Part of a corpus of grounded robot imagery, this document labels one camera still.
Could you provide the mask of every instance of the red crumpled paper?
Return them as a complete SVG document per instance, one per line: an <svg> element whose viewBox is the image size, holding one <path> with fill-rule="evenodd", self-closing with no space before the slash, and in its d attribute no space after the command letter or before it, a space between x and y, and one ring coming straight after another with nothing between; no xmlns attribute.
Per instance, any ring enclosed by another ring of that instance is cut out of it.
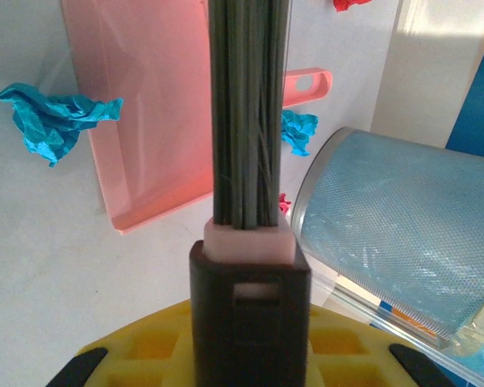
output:
<svg viewBox="0 0 484 387"><path fill-rule="evenodd" d="M289 208L290 208L291 204L292 204L292 202L288 202L285 199L285 194L280 193L280 210L282 211L282 213L284 215L287 215L287 212L289 212Z"/></svg>
<svg viewBox="0 0 484 387"><path fill-rule="evenodd" d="M333 5L335 6L337 12L342 10L348 10L354 4L366 4L371 0L333 0Z"/></svg>

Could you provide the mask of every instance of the pink dustpan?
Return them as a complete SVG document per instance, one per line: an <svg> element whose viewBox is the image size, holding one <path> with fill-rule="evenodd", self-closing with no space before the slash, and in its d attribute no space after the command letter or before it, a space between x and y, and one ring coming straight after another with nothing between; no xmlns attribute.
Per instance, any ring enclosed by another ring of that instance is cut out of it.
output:
<svg viewBox="0 0 484 387"><path fill-rule="evenodd" d="M127 232L211 193L210 57L199 0L62 0L79 89L123 98L119 122L90 131L107 212ZM311 89L295 89L312 75ZM322 69L292 72L285 101L326 95Z"/></svg>

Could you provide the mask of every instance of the white wall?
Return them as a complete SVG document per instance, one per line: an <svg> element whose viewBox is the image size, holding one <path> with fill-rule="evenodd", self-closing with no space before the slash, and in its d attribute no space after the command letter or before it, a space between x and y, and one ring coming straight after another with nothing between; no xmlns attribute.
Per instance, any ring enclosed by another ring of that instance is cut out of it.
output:
<svg viewBox="0 0 484 387"><path fill-rule="evenodd" d="M484 0L404 0L371 131L444 147L484 54Z"/></svg>

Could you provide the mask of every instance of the yellow plastic base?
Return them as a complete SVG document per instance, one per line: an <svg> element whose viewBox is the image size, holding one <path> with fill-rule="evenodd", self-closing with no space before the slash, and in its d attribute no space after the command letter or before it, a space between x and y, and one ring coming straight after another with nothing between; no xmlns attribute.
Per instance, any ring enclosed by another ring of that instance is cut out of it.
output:
<svg viewBox="0 0 484 387"><path fill-rule="evenodd" d="M396 336L311 306L307 387L416 387L389 353L412 345ZM190 302L134 322L83 348L108 354L86 387L194 387Z"/></svg>

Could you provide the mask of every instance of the white floor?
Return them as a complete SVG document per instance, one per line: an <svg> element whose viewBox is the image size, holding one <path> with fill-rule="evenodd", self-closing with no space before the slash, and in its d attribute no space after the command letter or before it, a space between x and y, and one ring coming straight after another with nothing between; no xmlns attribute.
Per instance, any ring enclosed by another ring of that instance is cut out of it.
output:
<svg viewBox="0 0 484 387"><path fill-rule="evenodd" d="M397 5L337 14L324 0L294 2L289 68L334 75L327 98L298 108L319 116L312 155L339 127L371 128ZM0 90L15 81L77 91L57 0L0 0ZM189 297L187 254L211 199L120 236L87 137L50 169L24 148L11 115L0 103L0 387L40 387L81 346ZM313 156L287 145L283 155L282 191L294 200Z"/></svg>

